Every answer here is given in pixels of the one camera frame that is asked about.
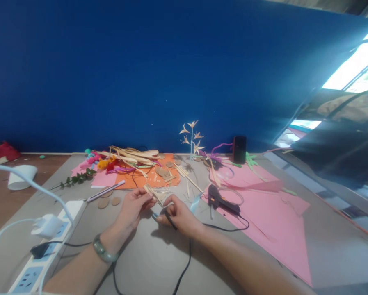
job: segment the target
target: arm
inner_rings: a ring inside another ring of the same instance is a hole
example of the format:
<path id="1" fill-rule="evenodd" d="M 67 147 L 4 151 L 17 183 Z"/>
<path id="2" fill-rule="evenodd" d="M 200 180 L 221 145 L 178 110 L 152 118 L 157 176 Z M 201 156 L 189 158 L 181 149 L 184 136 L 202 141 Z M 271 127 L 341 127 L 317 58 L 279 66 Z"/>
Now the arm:
<path id="1" fill-rule="evenodd" d="M 164 205 L 170 202 L 173 204 L 167 211 L 179 231 L 205 246 L 248 294 L 315 294 L 261 254 L 203 225 L 175 195 L 168 197 Z M 157 222 L 170 225 L 165 216 L 159 216 Z"/>
<path id="2" fill-rule="evenodd" d="M 125 196 L 117 219 L 101 234 L 101 242 L 109 253 L 117 253 L 121 249 L 130 233 L 137 228 L 140 212 L 155 203 L 156 200 L 152 200 L 144 188 L 137 188 Z M 110 265 L 101 260 L 90 245 L 53 276 L 43 290 L 54 294 L 92 295 Z"/>

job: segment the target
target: power strip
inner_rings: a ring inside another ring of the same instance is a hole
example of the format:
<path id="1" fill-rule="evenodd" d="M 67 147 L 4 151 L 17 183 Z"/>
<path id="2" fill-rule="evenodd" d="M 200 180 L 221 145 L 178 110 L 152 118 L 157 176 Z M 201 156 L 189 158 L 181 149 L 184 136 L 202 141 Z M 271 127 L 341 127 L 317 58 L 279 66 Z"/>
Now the power strip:
<path id="1" fill-rule="evenodd" d="M 82 213 L 87 206 L 87 203 L 84 201 L 69 201 L 66 203 L 68 210 L 73 217 L 74 227 L 77 226 Z M 69 234 L 69 230 L 71 229 L 70 221 L 65 213 L 64 210 L 58 215 L 58 218 L 61 219 L 64 223 L 57 232 L 57 235 L 51 241 L 63 241 L 66 236 Z M 54 272 L 57 264 L 59 262 L 59 257 L 62 255 L 63 251 L 65 250 L 66 246 L 62 243 L 53 243 L 48 246 L 44 256 L 40 259 L 34 259 L 31 257 L 27 264 L 25 265 L 24 269 L 18 275 L 16 281 L 11 286 L 9 293 L 30 293 L 35 292 L 41 281 L 41 274 L 46 271 L 47 266 L 51 263 L 51 266 L 47 270 L 46 280 L 51 277 L 52 273 Z"/>

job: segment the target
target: bracelet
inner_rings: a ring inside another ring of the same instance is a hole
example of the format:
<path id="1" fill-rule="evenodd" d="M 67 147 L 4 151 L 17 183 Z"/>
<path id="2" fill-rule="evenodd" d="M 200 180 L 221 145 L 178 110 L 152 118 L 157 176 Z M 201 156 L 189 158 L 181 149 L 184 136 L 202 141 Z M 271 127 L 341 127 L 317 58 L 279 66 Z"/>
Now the bracelet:
<path id="1" fill-rule="evenodd" d="M 100 259 L 102 259 L 104 262 L 107 263 L 113 263 L 115 261 L 117 261 L 119 254 L 115 254 L 115 255 L 111 255 L 109 253 L 107 253 L 105 247 L 103 246 L 102 242 L 101 242 L 101 234 L 97 234 L 96 237 L 94 238 L 94 250 L 97 253 L 97 255 L 99 256 Z"/>

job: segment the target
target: left hand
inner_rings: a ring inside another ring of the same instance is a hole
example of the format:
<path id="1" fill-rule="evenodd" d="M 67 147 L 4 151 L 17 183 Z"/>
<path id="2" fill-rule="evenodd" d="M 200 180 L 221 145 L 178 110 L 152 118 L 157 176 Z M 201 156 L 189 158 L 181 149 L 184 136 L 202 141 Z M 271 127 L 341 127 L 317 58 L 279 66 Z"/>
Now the left hand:
<path id="1" fill-rule="evenodd" d="M 117 219 L 101 234 L 101 242 L 109 253 L 120 250 L 130 233 L 137 228 L 140 212 L 154 207 L 156 202 L 144 188 L 126 194 Z"/>

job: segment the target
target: hand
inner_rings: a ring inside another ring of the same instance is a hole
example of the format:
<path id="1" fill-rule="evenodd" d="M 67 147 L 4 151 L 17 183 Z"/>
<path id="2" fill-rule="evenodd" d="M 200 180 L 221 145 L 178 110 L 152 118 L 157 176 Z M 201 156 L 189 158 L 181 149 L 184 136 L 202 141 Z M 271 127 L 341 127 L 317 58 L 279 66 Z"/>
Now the hand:
<path id="1" fill-rule="evenodd" d="M 137 228 L 140 212 L 154 207 L 157 201 L 144 188 L 127 193 L 115 222 L 101 234 L 101 242 L 109 253 L 117 253 L 130 233 Z"/>
<path id="2" fill-rule="evenodd" d="M 167 206 L 171 202 L 173 204 L 169 205 L 165 210 L 170 214 L 171 220 L 177 226 L 178 230 L 190 238 L 196 238 L 200 235 L 205 229 L 205 225 L 193 215 L 187 205 L 176 195 L 169 196 L 163 206 Z M 159 215 L 156 221 L 171 226 L 165 215 Z"/>

